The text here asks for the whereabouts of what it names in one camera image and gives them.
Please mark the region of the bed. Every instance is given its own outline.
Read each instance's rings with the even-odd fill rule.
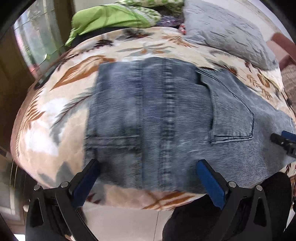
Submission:
[[[261,70],[227,52],[187,42],[173,28],[128,28],[82,42],[60,61],[46,84],[39,89],[34,89],[35,84],[30,88],[11,139],[11,152],[18,165],[44,187],[70,181],[84,166],[88,101],[98,66],[153,56],[176,58],[205,69],[227,69],[295,123],[295,115],[286,103],[279,68]],[[281,171],[293,178],[295,162],[283,165]],[[171,210],[203,195],[97,184],[87,200],[114,207]]]

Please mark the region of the metal rivet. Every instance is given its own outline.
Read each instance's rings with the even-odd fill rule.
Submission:
[[[69,185],[68,182],[62,182],[62,183],[61,183],[61,187],[62,187],[62,188],[66,188],[68,185]]]
[[[37,191],[39,188],[40,188],[40,185],[38,185],[38,184],[34,186],[35,191]]]
[[[263,190],[263,187],[261,187],[260,185],[257,185],[256,188],[257,188],[258,191],[262,191]]]
[[[229,182],[228,185],[231,187],[231,188],[235,188],[237,186],[237,184],[235,182]]]

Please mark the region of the gray pillow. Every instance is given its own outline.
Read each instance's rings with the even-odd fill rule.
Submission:
[[[208,45],[247,60],[264,70],[279,66],[257,26],[215,4],[185,0],[188,42]]]

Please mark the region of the green fabric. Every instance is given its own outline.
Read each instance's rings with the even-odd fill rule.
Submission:
[[[179,16],[183,13],[184,0],[119,0],[126,6],[140,6],[140,7],[159,7],[165,6],[174,16]]]
[[[149,28],[154,26],[161,15],[141,6],[126,7],[121,4],[106,4],[78,11],[72,18],[72,30],[65,43],[70,46],[77,35],[103,27]]]

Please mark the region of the person's leg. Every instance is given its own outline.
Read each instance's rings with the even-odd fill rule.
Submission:
[[[278,172],[266,179],[264,189],[271,218],[273,239],[277,238],[287,223],[292,190],[290,179]],[[217,222],[221,210],[215,207],[208,195],[187,205],[177,207],[163,229],[163,241],[203,240]]]

